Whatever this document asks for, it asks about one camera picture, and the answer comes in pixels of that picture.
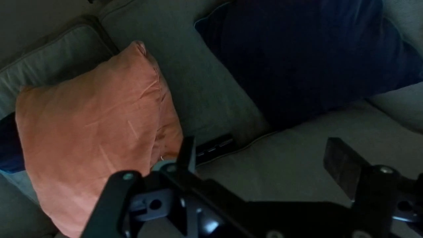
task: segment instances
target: couch cushion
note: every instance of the couch cushion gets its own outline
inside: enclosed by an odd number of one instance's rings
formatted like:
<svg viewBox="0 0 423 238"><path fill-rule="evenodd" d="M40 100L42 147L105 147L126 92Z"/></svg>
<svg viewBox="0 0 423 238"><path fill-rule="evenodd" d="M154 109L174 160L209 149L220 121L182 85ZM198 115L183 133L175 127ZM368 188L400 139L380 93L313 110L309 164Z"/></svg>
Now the couch cushion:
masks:
<svg viewBox="0 0 423 238"><path fill-rule="evenodd" d="M116 53L92 20L79 20L47 44L0 69L0 118L15 112L23 86L54 85L97 67Z"/></svg>
<svg viewBox="0 0 423 238"><path fill-rule="evenodd" d="M423 2L384 0L385 14L409 41L423 56Z"/></svg>
<svg viewBox="0 0 423 238"><path fill-rule="evenodd" d="M0 237L51 238L54 224L0 175Z"/></svg>
<svg viewBox="0 0 423 238"><path fill-rule="evenodd" d="M186 135L202 145L232 133L243 145L269 126L194 27L212 6L215 0L125 0L100 18L121 49L142 40L157 56Z"/></svg>
<svg viewBox="0 0 423 238"><path fill-rule="evenodd" d="M423 137L405 130L368 104L327 114L293 130L262 138L245 150L200 168L246 200L350 200L323 167L330 137L339 137L373 164L396 167L417 179L423 168ZM408 231L401 237L417 237Z"/></svg>

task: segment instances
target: orange pillow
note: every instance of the orange pillow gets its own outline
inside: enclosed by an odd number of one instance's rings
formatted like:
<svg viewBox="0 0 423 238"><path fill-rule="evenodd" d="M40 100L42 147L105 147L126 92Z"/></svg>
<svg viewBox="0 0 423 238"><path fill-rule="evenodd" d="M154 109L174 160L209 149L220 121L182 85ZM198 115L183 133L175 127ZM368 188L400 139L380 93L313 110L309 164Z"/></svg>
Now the orange pillow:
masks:
<svg viewBox="0 0 423 238"><path fill-rule="evenodd" d="M139 43L72 81L23 90L16 122L40 205L68 237L81 236L109 176L147 176L183 141L171 93Z"/></svg>

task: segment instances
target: fabric upholstery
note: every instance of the fabric upholstery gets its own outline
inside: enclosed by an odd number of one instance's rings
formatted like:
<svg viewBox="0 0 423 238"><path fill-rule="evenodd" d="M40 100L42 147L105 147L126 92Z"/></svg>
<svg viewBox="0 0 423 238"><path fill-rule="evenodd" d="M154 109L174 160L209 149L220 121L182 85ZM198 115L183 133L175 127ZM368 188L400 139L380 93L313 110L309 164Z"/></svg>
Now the fabric upholstery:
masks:
<svg viewBox="0 0 423 238"><path fill-rule="evenodd" d="M186 135L195 135L203 145L232 133L239 145L245 145L269 126L194 28L195 20L216 4L213 0L133 0L100 18L121 49L142 40L157 56Z"/></svg>
<svg viewBox="0 0 423 238"><path fill-rule="evenodd" d="M80 20L55 40L0 69L0 118L15 112L24 86L55 85L85 73L116 53L94 24Z"/></svg>
<svg viewBox="0 0 423 238"><path fill-rule="evenodd" d="M423 135L412 133L367 104L327 114L293 130L258 139L200 168L252 201L332 201L348 197L323 167L328 138L342 138L372 164L388 164L417 179L423 168ZM418 237L400 227L401 237Z"/></svg>
<svg viewBox="0 0 423 238"><path fill-rule="evenodd" d="M423 56L423 2L385 0L385 7L404 39ZM371 102L405 127L423 134L423 84L377 96Z"/></svg>
<svg viewBox="0 0 423 238"><path fill-rule="evenodd" d="M170 90L139 43L75 80L26 88L16 125L40 205L72 238L113 174L147 176L159 159L176 159L183 142Z"/></svg>
<svg viewBox="0 0 423 238"><path fill-rule="evenodd" d="M371 102L405 127L423 134L423 84L377 96Z"/></svg>
<svg viewBox="0 0 423 238"><path fill-rule="evenodd" d="M0 237L52 238L54 224L0 175Z"/></svg>
<svg viewBox="0 0 423 238"><path fill-rule="evenodd" d="M391 19L406 41L423 56L423 2L384 0L385 15Z"/></svg>
<svg viewBox="0 0 423 238"><path fill-rule="evenodd" d="M18 172L18 174L7 174L7 172L2 172L0 171L0 175L3 175L3 178L9 183L15 186L23 195L26 195L26 197L30 199L30 201L32 201L34 204L40 207L36 191L35 191L34 186L30 182L27 171L22 171L22 172Z"/></svg>

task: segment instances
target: backrest cushion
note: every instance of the backrest cushion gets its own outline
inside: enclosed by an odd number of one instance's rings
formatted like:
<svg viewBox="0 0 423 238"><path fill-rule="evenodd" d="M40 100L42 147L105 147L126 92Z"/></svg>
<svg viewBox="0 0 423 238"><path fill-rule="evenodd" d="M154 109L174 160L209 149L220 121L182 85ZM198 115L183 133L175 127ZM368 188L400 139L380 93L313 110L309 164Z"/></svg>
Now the backrest cushion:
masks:
<svg viewBox="0 0 423 238"><path fill-rule="evenodd" d="M114 0L100 19L120 49L142 40L158 59L186 135L199 145L233 134L239 145L269 130L256 105L212 55L194 23L219 0Z"/></svg>
<svg viewBox="0 0 423 238"><path fill-rule="evenodd" d="M423 2L385 0L385 8L404 39L423 57ZM423 134L423 84L377 96L371 102L408 129Z"/></svg>
<svg viewBox="0 0 423 238"><path fill-rule="evenodd" d="M80 19L0 69L0 119L15 112L24 86L55 85L92 71L117 53L94 19Z"/></svg>

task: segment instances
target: seat cushion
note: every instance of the seat cushion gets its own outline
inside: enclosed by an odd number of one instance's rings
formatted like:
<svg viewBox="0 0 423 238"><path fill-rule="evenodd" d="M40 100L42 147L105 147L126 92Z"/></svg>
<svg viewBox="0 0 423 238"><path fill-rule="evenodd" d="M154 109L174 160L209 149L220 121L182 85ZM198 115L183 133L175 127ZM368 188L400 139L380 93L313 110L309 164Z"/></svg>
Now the seat cushion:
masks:
<svg viewBox="0 0 423 238"><path fill-rule="evenodd" d="M55 228L42 209L0 175L0 237L52 238Z"/></svg>
<svg viewBox="0 0 423 238"><path fill-rule="evenodd" d="M417 179L423 168L423 137L368 104L327 114L293 130L256 141L246 149L200 168L253 201L332 201L348 197L323 167L328 138L342 138L372 164L388 164ZM408 229L401 237L417 237Z"/></svg>
<svg viewBox="0 0 423 238"><path fill-rule="evenodd" d="M404 39L423 56L423 2L420 0L384 0L385 14Z"/></svg>
<svg viewBox="0 0 423 238"><path fill-rule="evenodd" d="M194 23L215 0L133 0L113 3L100 19L113 41L146 43L169 81L186 135L200 145L233 134L240 145L268 131L268 122L211 53Z"/></svg>
<svg viewBox="0 0 423 238"><path fill-rule="evenodd" d="M34 203L35 205L40 205L36 191L32 183L30 182L27 171L16 174L7 174L0 171L0 175L5 176L5 179L10 184L15 186L27 199L30 199L31 203Z"/></svg>

